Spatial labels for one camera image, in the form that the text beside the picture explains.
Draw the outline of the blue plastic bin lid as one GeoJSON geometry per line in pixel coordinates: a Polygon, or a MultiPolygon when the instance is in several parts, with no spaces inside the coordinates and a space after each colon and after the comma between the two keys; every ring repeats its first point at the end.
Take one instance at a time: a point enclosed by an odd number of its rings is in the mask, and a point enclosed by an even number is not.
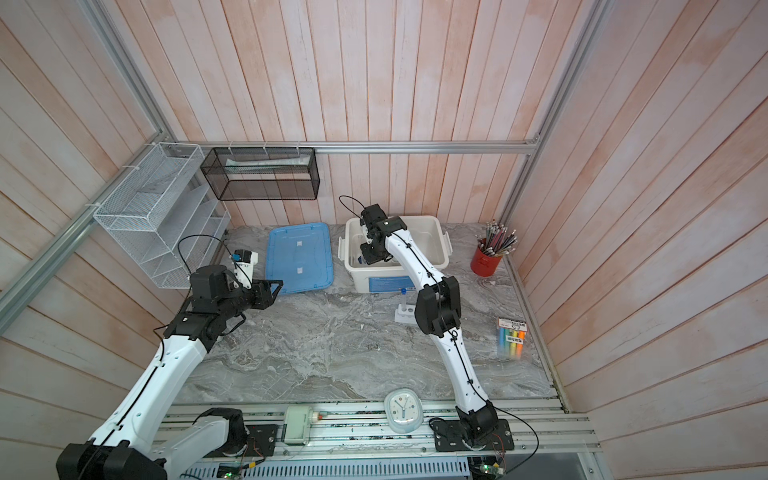
{"type": "Polygon", "coordinates": [[[310,223],[272,230],[265,277],[283,282],[282,296],[328,288],[334,280],[329,227],[310,223]]]}

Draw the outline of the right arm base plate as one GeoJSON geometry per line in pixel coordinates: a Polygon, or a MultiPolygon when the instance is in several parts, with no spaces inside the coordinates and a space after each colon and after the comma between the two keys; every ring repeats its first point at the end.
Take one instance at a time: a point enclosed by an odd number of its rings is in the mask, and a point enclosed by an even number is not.
{"type": "Polygon", "coordinates": [[[491,431],[483,434],[471,433],[459,420],[445,420],[440,417],[430,418],[428,426],[434,434],[434,445],[438,452],[506,452],[515,449],[507,420],[498,420],[491,431]]]}

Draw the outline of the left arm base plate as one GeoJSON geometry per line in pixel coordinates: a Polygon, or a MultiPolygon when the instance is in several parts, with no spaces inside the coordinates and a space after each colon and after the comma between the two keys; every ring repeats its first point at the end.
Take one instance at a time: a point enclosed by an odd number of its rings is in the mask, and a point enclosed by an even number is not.
{"type": "Polygon", "coordinates": [[[246,424],[248,431],[246,458],[269,458],[274,455],[279,439],[278,424],[246,424]]]}

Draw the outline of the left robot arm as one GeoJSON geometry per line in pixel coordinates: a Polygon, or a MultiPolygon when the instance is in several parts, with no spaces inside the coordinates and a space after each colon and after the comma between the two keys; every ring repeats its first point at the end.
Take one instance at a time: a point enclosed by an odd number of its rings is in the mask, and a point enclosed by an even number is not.
{"type": "Polygon", "coordinates": [[[188,297],[165,327],[146,370],[88,440],[64,448],[56,461],[59,478],[177,479],[212,452],[242,456],[250,432],[242,412],[233,408],[210,408],[162,446],[154,441],[188,377],[230,334],[228,321],[272,306],[282,287],[280,280],[255,280],[250,271],[223,265],[192,273],[188,297]]]}

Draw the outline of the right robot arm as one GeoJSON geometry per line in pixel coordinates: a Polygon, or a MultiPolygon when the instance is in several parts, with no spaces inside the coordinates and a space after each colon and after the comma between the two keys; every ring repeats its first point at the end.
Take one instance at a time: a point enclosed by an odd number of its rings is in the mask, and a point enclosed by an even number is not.
{"type": "Polygon", "coordinates": [[[463,441],[478,446],[496,429],[498,415],[465,347],[458,280],[444,275],[428,260],[401,217],[389,217],[374,204],[362,210],[360,224],[367,236],[361,245],[365,262],[395,259],[416,288],[415,321],[434,342],[447,369],[463,441]]]}

